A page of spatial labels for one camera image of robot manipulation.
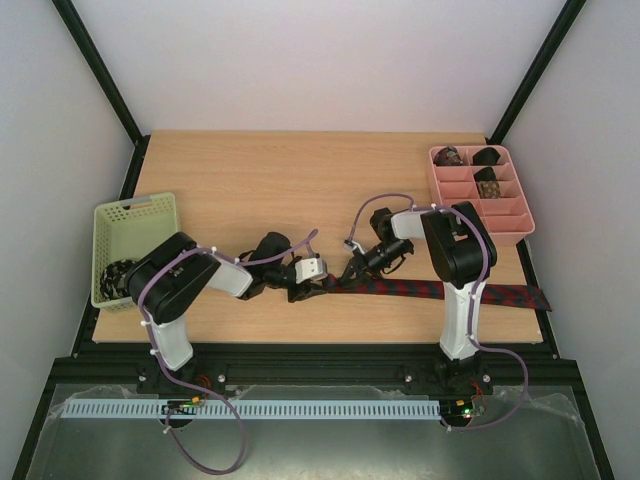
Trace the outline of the red navy striped tie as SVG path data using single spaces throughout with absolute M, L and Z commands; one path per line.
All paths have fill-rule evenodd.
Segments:
M 329 293 L 402 296 L 444 299 L 444 284 L 434 280 L 379 279 L 364 284 L 341 286 L 334 276 L 322 281 Z M 551 312 L 552 307 L 544 292 L 531 285 L 487 284 L 482 293 L 482 304 L 523 308 Z

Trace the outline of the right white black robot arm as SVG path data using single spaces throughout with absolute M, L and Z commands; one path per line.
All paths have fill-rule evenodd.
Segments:
M 478 371 L 481 296 L 497 262 L 496 248 L 474 206 L 463 201 L 451 207 L 433 205 L 397 213 L 383 208 L 373 213 L 370 225 L 379 243 L 365 252 L 346 240 L 353 257 L 336 284 L 349 288 L 379 280 L 395 260 L 414 252 L 415 240 L 424 240 L 444 287 L 441 358 L 434 376 L 443 389 L 460 390 Z

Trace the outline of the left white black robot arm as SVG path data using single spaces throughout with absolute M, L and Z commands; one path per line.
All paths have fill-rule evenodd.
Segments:
M 300 246 L 307 249 L 305 257 L 296 254 L 286 236 L 269 232 L 255 249 L 231 258 L 178 232 L 134 262 L 121 284 L 144 316 L 151 354 L 171 371 L 191 360 L 186 312 L 207 288 L 240 300 L 252 299 L 265 288 L 284 289 L 290 302 L 322 294 L 326 262 L 309 241 Z

